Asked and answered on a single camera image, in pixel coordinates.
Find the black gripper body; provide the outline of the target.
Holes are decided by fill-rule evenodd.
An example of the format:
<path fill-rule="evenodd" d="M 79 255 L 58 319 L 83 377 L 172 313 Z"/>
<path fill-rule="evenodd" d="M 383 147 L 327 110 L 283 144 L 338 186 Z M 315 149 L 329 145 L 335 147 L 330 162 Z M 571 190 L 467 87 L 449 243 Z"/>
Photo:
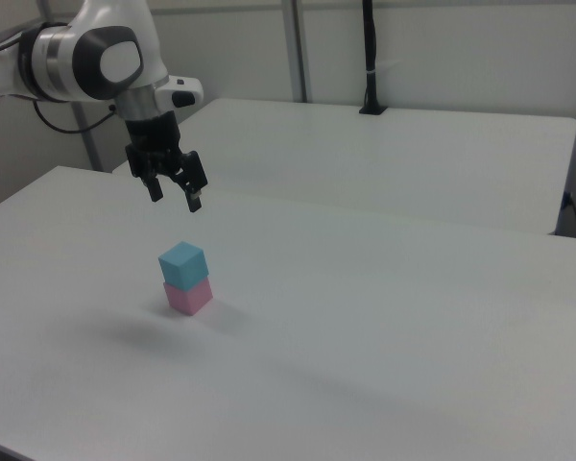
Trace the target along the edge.
<path fill-rule="evenodd" d="M 172 110 L 146 120 L 127 120 L 126 128 L 131 143 L 126 147 L 132 175 L 145 185 L 157 175 L 188 184 L 190 178 L 183 169 L 180 150 L 180 130 Z"/>

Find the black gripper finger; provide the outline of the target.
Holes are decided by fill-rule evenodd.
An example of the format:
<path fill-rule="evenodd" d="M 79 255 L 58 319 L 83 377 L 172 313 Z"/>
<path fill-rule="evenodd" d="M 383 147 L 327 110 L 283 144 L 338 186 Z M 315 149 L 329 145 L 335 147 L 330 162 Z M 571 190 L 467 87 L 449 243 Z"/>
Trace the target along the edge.
<path fill-rule="evenodd" d="M 208 185 L 199 154 L 196 151 L 182 154 L 178 171 L 171 179 L 184 192 L 189 211 L 198 211 L 202 207 L 202 189 Z"/>
<path fill-rule="evenodd" d="M 146 171 L 142 175 L 142 182 L 147 187 L 150 198 L 153 202 L 158 202 L 163 198 L 160 182 L 153 170 Z"/>

